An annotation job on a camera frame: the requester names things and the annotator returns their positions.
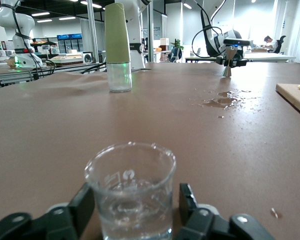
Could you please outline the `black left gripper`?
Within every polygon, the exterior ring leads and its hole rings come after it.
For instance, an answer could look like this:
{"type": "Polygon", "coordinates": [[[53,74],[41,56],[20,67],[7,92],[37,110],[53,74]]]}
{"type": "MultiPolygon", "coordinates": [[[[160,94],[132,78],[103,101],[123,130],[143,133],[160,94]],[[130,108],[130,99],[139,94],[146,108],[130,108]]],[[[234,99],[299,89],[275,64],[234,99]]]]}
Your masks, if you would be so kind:
{"type": "MultiPolygon", "coordinates": [[[[244,51],[241,46],[236,47],[236,53],[233,57],[233,60],[231,60],[231,68],[235,67],[244,67],[247,65],[248,60],[243,59],[244,58],[244,51]]],[[[226,66],[227,65],[227,59],[222,56],[217,56],[215,62],[219,65],[226,66]]]]}

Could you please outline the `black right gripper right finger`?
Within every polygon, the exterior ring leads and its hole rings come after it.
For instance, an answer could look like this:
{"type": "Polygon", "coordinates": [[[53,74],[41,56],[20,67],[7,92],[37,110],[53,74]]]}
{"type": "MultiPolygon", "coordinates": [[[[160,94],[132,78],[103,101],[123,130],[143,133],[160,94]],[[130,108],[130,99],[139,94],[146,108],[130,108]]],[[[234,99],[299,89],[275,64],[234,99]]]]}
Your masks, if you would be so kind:
{"type": "Polygon", "coordinates": [[[273,240],[251,215],[239,213],[224,219],[216,207],[199,204],[188,183],[179,185],[180,240],[273,240]]]}

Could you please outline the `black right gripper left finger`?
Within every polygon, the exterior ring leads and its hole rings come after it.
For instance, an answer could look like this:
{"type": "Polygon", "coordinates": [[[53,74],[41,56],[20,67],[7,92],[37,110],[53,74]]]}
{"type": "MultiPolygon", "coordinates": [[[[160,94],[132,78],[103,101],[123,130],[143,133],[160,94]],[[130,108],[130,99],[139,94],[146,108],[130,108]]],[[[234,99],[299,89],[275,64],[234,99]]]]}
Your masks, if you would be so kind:
{"type": "Polygon", "coordinates": [[[2,218],[0,240],[78,240],[94,209],[94,192],[84,183],[70,202],[56,204],[36,219],[27,212],[2,218]]]}

